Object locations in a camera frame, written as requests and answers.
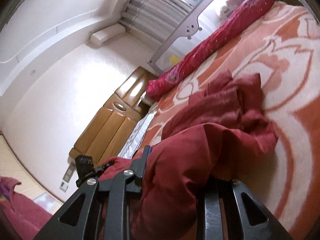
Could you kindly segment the dark red padded jacket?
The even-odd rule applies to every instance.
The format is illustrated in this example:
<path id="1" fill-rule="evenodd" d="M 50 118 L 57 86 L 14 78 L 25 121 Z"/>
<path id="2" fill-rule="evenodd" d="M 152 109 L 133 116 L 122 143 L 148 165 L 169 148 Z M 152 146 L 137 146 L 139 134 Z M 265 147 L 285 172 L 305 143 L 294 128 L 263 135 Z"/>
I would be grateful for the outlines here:
<path id="1" fill-rule="evenodd" d="M 196 220 L 196 197 L 208 178 L 231 179 L 274 151 L 278 137 L 263 115 L 258 73 L 220 73 L 163 127 L 131 205 L 134 239 L 180 239 Z"/>

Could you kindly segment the wooden headboard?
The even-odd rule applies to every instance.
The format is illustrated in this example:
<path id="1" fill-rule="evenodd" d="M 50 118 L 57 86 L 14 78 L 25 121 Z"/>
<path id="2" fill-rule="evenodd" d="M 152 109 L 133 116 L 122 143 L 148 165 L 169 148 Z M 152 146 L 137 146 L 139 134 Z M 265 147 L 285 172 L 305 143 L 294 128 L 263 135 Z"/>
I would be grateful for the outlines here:
<path id="1" fill-rule="evenodd" d="M 120 153 L 136 124 L 147 115 L 151 104 L 143 102 L 148 82 L 157 76 L 138 67 L 97 111 L 69 152 L 92 157 L 95 167 Z"/>

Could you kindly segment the striped white bed sheet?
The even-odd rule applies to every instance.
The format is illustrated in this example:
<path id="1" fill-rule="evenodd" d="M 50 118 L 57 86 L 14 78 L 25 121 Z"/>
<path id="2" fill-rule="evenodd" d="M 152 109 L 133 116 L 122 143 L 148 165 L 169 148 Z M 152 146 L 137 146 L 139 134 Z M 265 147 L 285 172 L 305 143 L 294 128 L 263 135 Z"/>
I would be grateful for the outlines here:
<path id="1" fill-rule="evenodd" d="M 123 148 L 120 150 L 118 157 L 132 159 L 136 151 L 139 149 L 148 127 L 156 115 L 156 112 L 156 110 L 151 111 L 136 124 Z"/>

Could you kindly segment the person's red sleeve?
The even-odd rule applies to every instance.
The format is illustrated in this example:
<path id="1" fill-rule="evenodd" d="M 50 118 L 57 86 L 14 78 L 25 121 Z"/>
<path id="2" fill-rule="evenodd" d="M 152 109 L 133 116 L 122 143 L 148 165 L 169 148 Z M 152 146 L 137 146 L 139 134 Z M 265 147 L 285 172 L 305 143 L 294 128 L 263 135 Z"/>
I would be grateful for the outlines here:
<path id="1" fill-rule="evenodd" d="M 21 182 L 1 177 L 1 239 L 34 239 L 52 215 L 15 191 Z"/>

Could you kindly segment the white air conditioner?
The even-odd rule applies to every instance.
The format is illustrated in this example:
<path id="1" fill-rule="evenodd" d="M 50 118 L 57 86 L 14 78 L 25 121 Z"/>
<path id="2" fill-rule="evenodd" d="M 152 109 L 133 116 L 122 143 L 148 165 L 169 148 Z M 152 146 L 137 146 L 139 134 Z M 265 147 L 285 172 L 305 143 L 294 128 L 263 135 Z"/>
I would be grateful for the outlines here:
<path id="1" fill-rule="evenodd" d="M 105 29 L 93 33 L 90 37 L 90 42 L 96 47 L 103 46 L 110 39 L 123 35 L 126 29 L 119 23 L 109 26 Z"/>

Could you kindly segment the grey striped curtain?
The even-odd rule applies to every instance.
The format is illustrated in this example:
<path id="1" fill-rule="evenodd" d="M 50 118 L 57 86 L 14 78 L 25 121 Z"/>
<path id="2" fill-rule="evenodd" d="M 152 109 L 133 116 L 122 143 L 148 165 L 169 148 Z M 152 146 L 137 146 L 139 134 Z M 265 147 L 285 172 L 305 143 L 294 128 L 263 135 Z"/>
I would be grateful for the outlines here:
<path id="1" fill-rule="evenodd" d="M 128 0 L 119 23 L 156 51 L 192 9 L 183 0 Z"/>

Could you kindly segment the orange white floral blanket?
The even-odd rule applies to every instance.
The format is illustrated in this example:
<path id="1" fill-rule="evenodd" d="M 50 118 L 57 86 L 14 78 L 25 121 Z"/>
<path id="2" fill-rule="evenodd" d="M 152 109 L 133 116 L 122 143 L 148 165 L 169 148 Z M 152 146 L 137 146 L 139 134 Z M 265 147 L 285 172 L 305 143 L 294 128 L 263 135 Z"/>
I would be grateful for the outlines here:
<path id="1" fill-rule="evenodd" d="M 163 96 L 143 140 L 154 145 L 164 125 L 220 72 L 259 73 L 275 152 L 239 178 L 294 239 L 319 218 L 319 25 L 304 7 L 282 2 L 202 63 Z"/>

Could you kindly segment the magenta rolled quilt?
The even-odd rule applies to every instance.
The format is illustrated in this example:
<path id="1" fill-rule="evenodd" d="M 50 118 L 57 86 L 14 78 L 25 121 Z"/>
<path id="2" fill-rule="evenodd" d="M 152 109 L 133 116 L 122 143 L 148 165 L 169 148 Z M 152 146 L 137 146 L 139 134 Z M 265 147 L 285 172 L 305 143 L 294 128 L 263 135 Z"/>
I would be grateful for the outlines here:
<path id="1" fill-rule="evenodd" d="M 146 95 L 152 100 L 159 101 L 165 93 L 194 72 L 214 52 L 264 16 L 273 4 L 274 0 L 245 0 L 242 2 L 224 24 L 199 43 L 178 64 L 158 79 L 149 81 Z"/>

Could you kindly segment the wall switch panel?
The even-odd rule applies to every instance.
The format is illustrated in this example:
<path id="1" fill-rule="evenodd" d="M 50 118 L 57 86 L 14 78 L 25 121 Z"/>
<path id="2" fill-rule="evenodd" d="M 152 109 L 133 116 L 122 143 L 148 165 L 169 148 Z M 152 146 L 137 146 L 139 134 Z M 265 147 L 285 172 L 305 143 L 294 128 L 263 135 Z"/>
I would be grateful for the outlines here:
<path id="1" fill-rule="evenodd" d="M 74 163 L 71 163 L 69 165 L 69 167 L 67 168 L 67 170 L 62 178 L 62 181 L 60 183 L 60 190 L 62 190 L 63 192 L 67 191 L 70 179 L 71 179 L 75 169 L 76 169 L 76 166 Z"/>

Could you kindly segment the grey bed guard rail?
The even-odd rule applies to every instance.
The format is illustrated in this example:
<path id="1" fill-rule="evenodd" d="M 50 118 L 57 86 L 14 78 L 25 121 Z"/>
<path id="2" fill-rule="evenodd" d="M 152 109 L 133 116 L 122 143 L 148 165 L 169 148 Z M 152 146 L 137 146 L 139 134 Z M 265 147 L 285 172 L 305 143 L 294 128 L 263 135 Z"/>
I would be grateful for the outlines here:
<path id="1" fill-rule="evenodd" d="M 179 59 L 193 50 L 198 43 L 216 31 L 231 16 L 243 0 L 200 0 L 172 34 L 156 50 L 149 65 L 162 74 Z"/>

